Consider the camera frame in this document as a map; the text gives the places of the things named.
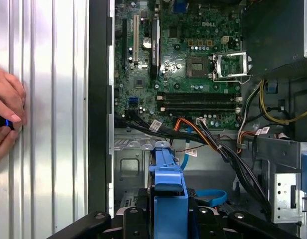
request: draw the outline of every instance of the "side panel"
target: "side panel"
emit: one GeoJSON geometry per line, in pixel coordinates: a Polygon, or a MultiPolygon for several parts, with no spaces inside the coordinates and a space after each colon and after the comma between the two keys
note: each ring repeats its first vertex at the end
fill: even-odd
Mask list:
{"type": "Polygon", "coordinates": [[[0,0],[0,66],[28,114],[0,163],[0,238],[47,238],[87,214],[88,19],[88,0],[0,0]]]}

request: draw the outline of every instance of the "cpu socket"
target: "cpu socket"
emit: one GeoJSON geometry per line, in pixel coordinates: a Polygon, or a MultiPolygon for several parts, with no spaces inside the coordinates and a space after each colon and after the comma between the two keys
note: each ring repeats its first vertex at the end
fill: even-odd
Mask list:
{"type": "Polygon", "coordinates": [[[208,58],[198,56],[188,56],[186,66],[186,76],[189,78],[208,77],[208,58]]]}

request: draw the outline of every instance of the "metal bracket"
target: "metal bracket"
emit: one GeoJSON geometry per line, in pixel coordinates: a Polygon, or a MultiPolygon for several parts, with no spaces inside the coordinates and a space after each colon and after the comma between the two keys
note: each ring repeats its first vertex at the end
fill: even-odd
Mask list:
{"type": "Polygon", "coordinates": [[[297,223],[302,217],[300,174],[276,173],[270,186],[273,223],[297,223]]]}
{"type": "Polygon", "coordinates": [[[240,84],[245,84],[247,81],[245,82],[241,82],[239,80],[236,80],[235,78],[238,77],[251,77],[251,75],[248,75],[249,70],[252,68],[252,65],[249,64],[252,59],[251,57],[249,57],[247,55],[246,51],[237,51],[237,52],[229,52],[229,53],[222,53],[222,54],[212,54],[212,56],[210,56],[209,58],[211,60],[211,62],[214,65],[214,70],[213,72],[210,74],[210,77],[213,81],[215,82],[239,82],[240,84]],[[238,73],[238,74],[228,74],[227,76],[223,76],[222,72],[221,72],[221,60],[223,57],[229,57],[229,58],[233,58],[233,57],[241,57],[242,60],[242,72],[238,73]]]}

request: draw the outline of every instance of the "black plastic frame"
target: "black plastic frame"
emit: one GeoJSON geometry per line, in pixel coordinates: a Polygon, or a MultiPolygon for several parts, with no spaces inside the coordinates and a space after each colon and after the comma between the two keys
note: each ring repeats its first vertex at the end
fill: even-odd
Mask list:
{"type": "Polygon", "coordinates": [[[107,211],[110,0],[89,2],[88,211],[107,211]]]}

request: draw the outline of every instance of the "black ram slot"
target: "black ram slot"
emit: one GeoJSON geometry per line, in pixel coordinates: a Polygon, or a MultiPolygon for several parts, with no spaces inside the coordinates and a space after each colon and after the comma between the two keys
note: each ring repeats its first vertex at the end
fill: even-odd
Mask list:
{"type": "Polygon", "coordinates": [[[162,98],[166,102],[190,103],[190,102],[234,102],[239,95],[219,94],[219,93],[162,93],[162,98]]]}
{"type": "Polygon", "coordinates": [[[220,111],[220,112],[235,112],[236,106],[234,104],[169,104],[165,103],[160,106],[162,112],[175,112],[175,111],[190,111],[190,112],[202,112],[202,111],[220,111]]]}
{"type": "Polygon", "coordinates": [[[123,19],[123,36],[122,36],[122,69],[125,70],[127,66],[127,19],[123,19]]]}

